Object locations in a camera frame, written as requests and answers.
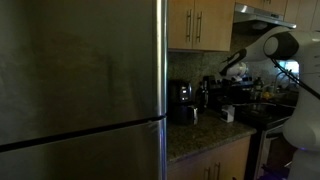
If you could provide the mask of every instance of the coffee maker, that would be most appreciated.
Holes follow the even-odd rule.
[[[167,97],[168,121],[182,125],[197,124],[197,108],[192,100],[190,82],[169,80]]]

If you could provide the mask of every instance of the upper cabinet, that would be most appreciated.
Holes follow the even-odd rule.
[[[287,8],[284,14],[284,21],[289,23],[296,23],[297,14],[299,10],[300,0],[288,0]]]
[[[320,30],[320,0],[299,1],[296,16],[297,30]]]
[[[287,6],[287,0],[236,0],[236,2],[279,15],[285,14]]]
[[[228,51],[234,0],[169,0],[168,47]]]
[[[317,2],[317,6],[313,15],[311,30],[320,31],[320,0]]]

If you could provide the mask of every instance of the white robot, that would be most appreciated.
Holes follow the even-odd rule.
[[[293,59],[299,63],[299,99],[283,127],[285,138],[297,147],[289,180],[320,179],[320,32],[278,26],[226,61],[220,75],[237,76],[240,61]]]

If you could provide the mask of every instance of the range hood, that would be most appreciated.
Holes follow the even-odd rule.
[[[253,28],[257,29],[263,29],[267,24],[296,28],[295,24],[285,22],[282,15],[256,9],[239,3],[236,3],[234,10],[233,23],[254,21],[257,23],[255,23]]]

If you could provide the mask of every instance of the refrigerator door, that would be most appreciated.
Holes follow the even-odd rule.
[[[165,114],[164,0],[7,0],[0,27],[0,145]]]
[[[0,179],[165,179],[165,120],[0,154]]]

